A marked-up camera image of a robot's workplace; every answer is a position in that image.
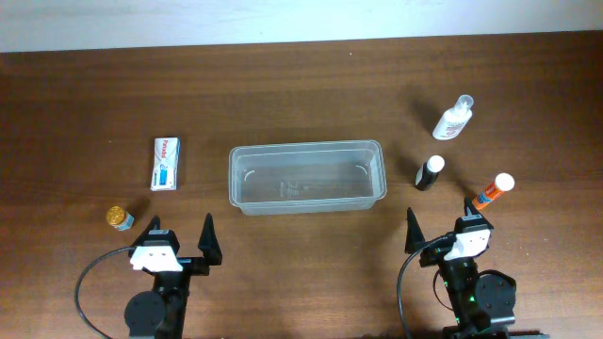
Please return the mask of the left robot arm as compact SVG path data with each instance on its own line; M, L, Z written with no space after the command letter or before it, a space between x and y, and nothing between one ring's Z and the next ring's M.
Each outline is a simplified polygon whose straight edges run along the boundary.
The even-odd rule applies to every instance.
M152 218L128 252L133 269L154 278L153 287L133 296L124 310L130 338L181 338L190 280L207 276L222 263L222 253L213 218L207 214L200 235L197 257L179 257L180 244L174 231L162 229Z

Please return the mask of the dark bottle white cap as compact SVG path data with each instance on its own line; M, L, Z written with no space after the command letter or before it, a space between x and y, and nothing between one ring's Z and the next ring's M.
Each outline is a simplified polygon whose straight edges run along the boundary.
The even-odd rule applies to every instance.
M431 156L418 170L416 174L415 187L420 191L426 191L437 180L439 173L445 166L445 159L441 155Z

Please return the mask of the small gold-lid jar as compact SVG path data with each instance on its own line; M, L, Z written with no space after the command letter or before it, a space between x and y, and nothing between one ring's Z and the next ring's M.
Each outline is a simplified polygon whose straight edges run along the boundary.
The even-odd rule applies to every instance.
M130 229L134 220L134 217L120 206L112 206L106 212L106 222L120 232Z

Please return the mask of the white spray bottle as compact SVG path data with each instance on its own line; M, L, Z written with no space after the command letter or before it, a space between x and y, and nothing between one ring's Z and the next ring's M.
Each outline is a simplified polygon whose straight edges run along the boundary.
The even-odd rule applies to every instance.
M471 110L474 100L470 95L461 95L455 106L444 112L432 131L438 140L450 140L460 135L473 116Z

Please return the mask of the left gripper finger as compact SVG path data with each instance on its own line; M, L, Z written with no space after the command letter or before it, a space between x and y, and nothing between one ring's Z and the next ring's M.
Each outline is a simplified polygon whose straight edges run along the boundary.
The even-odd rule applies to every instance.
M220 244L217 239L213 217L210 213L205 216L198 249L203 253L203 258L208 265L220 265L222 263Z
M160 217L154 216L148 226L144 229L144 231L136 238L134 241L135 246L141 246L142 243L149 236L150 231L159 230L160 229Z

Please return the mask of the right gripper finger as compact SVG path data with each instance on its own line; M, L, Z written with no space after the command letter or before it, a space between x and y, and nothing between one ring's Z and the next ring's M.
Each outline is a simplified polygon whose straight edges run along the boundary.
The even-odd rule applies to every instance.
M480 218L481 217L480 211L475 207L472 200L469 198L464 199L464 216L466 218Z
M404 250L406 253L415 253L426 244L426 240L411 207L407 209L406 221L407 233Z

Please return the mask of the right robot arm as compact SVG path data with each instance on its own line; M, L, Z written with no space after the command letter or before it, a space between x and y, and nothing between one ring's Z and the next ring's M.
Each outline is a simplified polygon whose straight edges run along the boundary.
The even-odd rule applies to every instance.
M399 271L397 297L405 268L415 258L422 267L437 266L443 279L450 309L456 324L442 329L443 338L508 338L508 327L515 322L513 307L516 281L497 270L479 271L475 259L489 248L494 226L464 200L464 215L455 221L454 230L426 240L416 215L407 210L405 252L409 257Z

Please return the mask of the orange tube white cap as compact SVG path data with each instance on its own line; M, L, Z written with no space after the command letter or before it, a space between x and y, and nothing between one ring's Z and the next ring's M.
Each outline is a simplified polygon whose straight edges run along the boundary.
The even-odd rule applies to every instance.
M511 191L514 184L515 181L512 175L502 172L496 176L493 183L472 200L472 203L478 210L482 210L503 193Z

